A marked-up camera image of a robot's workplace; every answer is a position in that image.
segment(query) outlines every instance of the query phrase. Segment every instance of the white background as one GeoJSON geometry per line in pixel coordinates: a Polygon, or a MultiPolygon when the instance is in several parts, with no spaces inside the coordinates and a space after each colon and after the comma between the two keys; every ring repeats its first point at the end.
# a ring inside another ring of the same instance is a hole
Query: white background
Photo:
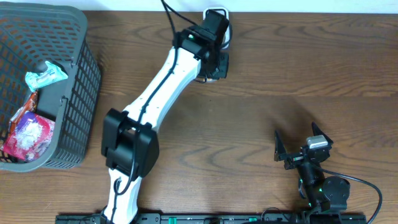
{"type": "MultiPolygon", "coordinates": [[[[8,0],[74,6],[81,10],[163,11],[160,0],[8,0]]],[[[177,11],[224,6],[232,12],[398,13],[398,0],[166,0],[177,11]]]]}

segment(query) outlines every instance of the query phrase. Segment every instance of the table surface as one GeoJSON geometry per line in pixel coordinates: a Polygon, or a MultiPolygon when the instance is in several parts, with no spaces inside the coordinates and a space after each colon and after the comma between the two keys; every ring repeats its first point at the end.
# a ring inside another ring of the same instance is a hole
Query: table surface
{"type": "MultiPolygon", "coordinates": [[[[85,161],[70,170],[0,172],[0,223],[53,223],[108,202],[100,153],[110,108],[122,110],[155,77],[171,48],[163,12],[85,12],[103,83],[85,161]]],[[[200,13],[186,13],[200,21],[200,13]]],[[[175,18],[178,29],[187,27],[175,18]]],[[[139,206],[165,213],[262,212],[307,207],[296,170],[274,162],[274,130],[294,151],[312,121],[335,141],[322,166],[376,184],[375,223],[398,210],[398,16],[232,13],[229,73],[191,83],[162,123],[160,156],[139,206]]],[[[370,218],[372,188],[351,181],[348,211],[370,218]]]]}

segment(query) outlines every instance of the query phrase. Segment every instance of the candy wrapper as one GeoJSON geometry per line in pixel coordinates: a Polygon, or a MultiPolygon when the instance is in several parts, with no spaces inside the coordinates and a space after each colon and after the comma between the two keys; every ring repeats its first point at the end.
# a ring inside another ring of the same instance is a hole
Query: candy wrapper
{"type": "Polygon", "coordinates": [[[22,160],[34,161],[49,147],[54,126],[54,121],[26,112],[2,150],[22,160]]]}
{"type": "Polygon", "coordinates": [[[63,72],[60,67],[47,61],[45,64],[47,65],[47,70],[43,73],[26,73],[25,82],[32,92],[49,84],[68,78],[68,75],[63,72]]]}
{"type": "Polygon", "coordinates": [[[26,101],[26,103],[23,105],[23,107],[19,108],[17,112],[14,114],[14,116],[10,119],[10,125],[9,125],[9,133],[13,133],[17,124],[21,120],[22,116],[27,112],[35,112],[37,108],[37,91],[32,93],[29,97],[29,99],[26,101]]]}

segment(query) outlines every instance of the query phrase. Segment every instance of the blue wrapper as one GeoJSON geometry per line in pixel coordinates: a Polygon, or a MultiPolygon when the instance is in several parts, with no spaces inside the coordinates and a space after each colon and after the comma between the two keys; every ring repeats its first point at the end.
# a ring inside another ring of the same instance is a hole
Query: blue wrapper
{"type": "Polygon", "coordinates": [[[43,73],[26,73],[25,82],[32,92],[49,84],[68,78],[68,75],[65,74],[60,67],[48,61],[46,61],[45,64],[47,65],[47,70],[43,73]]]}

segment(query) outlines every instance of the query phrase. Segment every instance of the gray basket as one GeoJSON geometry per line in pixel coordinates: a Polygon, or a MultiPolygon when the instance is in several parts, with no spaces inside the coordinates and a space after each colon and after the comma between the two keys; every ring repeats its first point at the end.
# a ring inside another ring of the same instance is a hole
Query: gray basket
{"type": "Polygon", "coordinates": [[[0,2],[0,141],[30,95],[26,71],[49,60],[68,73],[68,79],[39,90],[37,113],[55,120],[49,148],[32,162],[1,151],[0,170],[69,169],[83,161],[101,84],[86,30],[85,15],[74,7],[0,2]]]}

